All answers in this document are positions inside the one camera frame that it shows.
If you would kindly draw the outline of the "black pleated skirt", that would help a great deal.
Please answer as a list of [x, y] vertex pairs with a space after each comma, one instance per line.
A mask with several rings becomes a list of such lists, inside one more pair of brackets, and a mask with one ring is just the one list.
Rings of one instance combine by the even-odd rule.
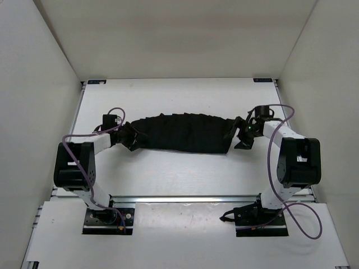
[[232, 139], [224, 138], [225, 120], [205, 114], [160, 114], [131, 122], [150, 137], [140, 149], [200, 154], [226, 154]]

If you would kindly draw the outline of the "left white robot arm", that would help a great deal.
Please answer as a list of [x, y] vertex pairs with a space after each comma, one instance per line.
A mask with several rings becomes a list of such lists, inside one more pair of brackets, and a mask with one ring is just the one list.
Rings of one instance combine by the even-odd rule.
[[90, 134], [67, 134], [57, 149], [54, 183], [65, 191], [78, 195], [88, 209], [98, 211], [99, 218], [111, 223], [117, 218], [117, 209], [111, 205], [111, 195], [96, 182], [95, 155], [116, 144], [129, 150], [145, 145], [149, 137], [137, 130], [124, 117], [104, 114], [102, 124]]

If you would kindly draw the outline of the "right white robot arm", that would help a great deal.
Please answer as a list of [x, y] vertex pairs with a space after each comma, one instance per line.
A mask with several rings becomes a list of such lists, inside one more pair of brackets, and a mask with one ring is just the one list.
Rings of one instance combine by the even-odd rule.
[[260, 105], [237, 117], [239, 143], [234, 148], [250, 150], [256, 137], [269, 139], [267, 169], [270, 187], [260, 193], [259, 205], [251, 211], [257, 224], [271, 219], [271, 210], [279, 210], [297, 192], [319, 184], [321, 180], [320, 142], [307, 138], [286, 126], [286, 120], [275, 117], [270, 105]]

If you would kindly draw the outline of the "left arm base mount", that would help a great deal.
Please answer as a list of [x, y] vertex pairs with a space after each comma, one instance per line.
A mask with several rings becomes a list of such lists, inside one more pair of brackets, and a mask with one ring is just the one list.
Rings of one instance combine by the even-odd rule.
[[113, 210], [92, 210], [87, 208], [82, 234], [84, 235], [132, 235], [135, 220], [135, 203], [110, 201], [123, 216], [125, 223]]

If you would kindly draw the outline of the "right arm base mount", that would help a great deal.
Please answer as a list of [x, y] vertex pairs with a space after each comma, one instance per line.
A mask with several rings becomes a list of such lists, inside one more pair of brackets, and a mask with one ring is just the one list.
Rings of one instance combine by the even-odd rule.
[[235, 224], [236, 237], [289, 236], [282, 209], [264, 208], [259, 196], [254, 203], [234, 207], [219, 219]]

